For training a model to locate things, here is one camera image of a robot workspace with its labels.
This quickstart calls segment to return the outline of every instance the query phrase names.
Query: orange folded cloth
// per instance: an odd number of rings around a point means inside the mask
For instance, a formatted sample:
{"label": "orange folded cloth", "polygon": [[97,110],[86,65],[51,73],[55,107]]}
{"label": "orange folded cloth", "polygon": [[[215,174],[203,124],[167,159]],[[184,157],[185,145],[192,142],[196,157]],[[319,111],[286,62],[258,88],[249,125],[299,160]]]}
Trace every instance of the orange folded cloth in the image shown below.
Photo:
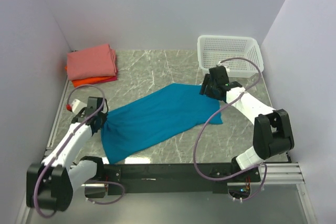
{"label": "orange folded cloth", "polygon": [[81,80],[72,80],[71,82],[74,87],[77,87],[83,84],[96,84],[96,83],[103,83],[104,81],[115,81],[115,80],[117,80],[117,76],[101,76],[101,77],[90,77]]}
{"label": "orange folded cloth", "polygon": [[92,77],[115,76],[117,74],[116,53],[109,44],[87,48],[68,54],[67,73],[69,80]]}

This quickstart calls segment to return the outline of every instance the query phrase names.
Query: laundry basket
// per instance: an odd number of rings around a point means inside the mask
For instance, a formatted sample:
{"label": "laundry basket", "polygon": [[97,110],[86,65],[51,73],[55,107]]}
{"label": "laundry basket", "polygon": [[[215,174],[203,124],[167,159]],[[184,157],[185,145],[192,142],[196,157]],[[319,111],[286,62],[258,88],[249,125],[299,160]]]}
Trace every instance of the laundry basket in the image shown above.
{"label": "laundry basket", "polygon": [[[203,74],[209,73],[209,68],[215,67],[221,60],[232,57],[242,57],[253,61],[261,71],[264,70],[264,62],[260,48],[255,39],[249,37],[234,36],[199,36],[197,42],[198,63]],[[249,78],[257,69],[243,60],[231,60],[225,62],[229,67],[229,77]]]}

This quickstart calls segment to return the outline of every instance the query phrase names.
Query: red folded cloth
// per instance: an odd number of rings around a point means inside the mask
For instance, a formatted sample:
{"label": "red folded cloth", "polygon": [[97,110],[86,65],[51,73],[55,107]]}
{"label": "red folded cloth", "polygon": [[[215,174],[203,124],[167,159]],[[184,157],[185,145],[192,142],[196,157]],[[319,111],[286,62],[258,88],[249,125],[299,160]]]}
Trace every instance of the red folded cloth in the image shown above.
{"label": "red folded cloth", "polygon": [[69,80],[91,77],[112,77],[117,74],[116,53],[104,44],[68,54],[67,72]]}

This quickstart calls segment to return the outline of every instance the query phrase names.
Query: marble tabletop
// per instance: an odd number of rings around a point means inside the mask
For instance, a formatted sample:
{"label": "marble tabletop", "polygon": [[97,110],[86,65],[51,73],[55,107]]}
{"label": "marble tabletop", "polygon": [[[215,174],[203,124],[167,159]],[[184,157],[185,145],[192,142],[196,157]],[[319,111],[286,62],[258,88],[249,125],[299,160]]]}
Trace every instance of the marble tabletop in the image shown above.
{"label": "marble tabletop", "polygon": [[[203,74],[198,67],[196,50],[123,50],[117,51],[118,81],[98,84],[105,92],[110,110],[117,109],[142,98],[171,83],[200,84]],[[237,80],[244,87],[251,84],[257,75]],[[73,90],[67,83],[65,97]],[[249,92],[266,105],[271,105],[264,80],[262,79]],[[72,99],[87,101],[88,96],[101,96],[93,88],[77,90]],[[66,99],[57,118],[57,127],[51,138],[50,149],[54,149],[69,129],[73,114],[65,109]],[[197,149],[197,161],[230,162],[252,146],[253,125],[235,108],[222,112],[223,124],[209,125],[204,131]],[[191,163],[196,136],[201,129],[198,125],[178,134],[160,144],[135,153],[126,159],[126,163]],[[83,156],[105,157],[100,133],[95,134],[81,149],[75,162]],[[269,162],[287,162],[286,154],[277,155]]]}

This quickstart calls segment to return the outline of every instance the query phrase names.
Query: table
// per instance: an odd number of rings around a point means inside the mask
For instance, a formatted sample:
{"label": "table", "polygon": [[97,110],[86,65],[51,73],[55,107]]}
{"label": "table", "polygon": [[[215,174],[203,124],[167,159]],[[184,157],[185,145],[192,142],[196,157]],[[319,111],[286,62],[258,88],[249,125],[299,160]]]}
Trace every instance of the table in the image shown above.
{"label": "table", "polygon": [[[200,84],[203,81],[196,50],[123,50],[116,53],[118,81],[97,85],[104,90],[110,110],[131,103],[174,82]],[[230,81],[236,80],[245,87],[253,83],[256,78],[257,75],[254,75],[248,79],[231,78]],[[71,82],[67,82],[66,85],[65,98],[74,88]],[[264,104],[271,106],[264,79],[249,92]],[[101,95],[93,88],[82,88],[73,94],[72,99],[87,102],[88,96]],[[65,104],[66,99],[63,99],[51,137],[49,146],[51,150],[67,133],[73,118],[73,114],[66,110]],[[232,157],[252,146],[253,125],[238,110],[228,108],[222,112],[222,120],[222,125],[209,125],[204,131],[197,149],[198,162],[231,162]],[[198,125],[160,144],[135,153],[119,163],[191,163],[193,146],[200,129],[201,125]],[[84,145],[75,162],[86,155],[106,156],[100,133],[95,134]],[[287,154],[276,155],[268,162],[288,162],[288,156]]]}

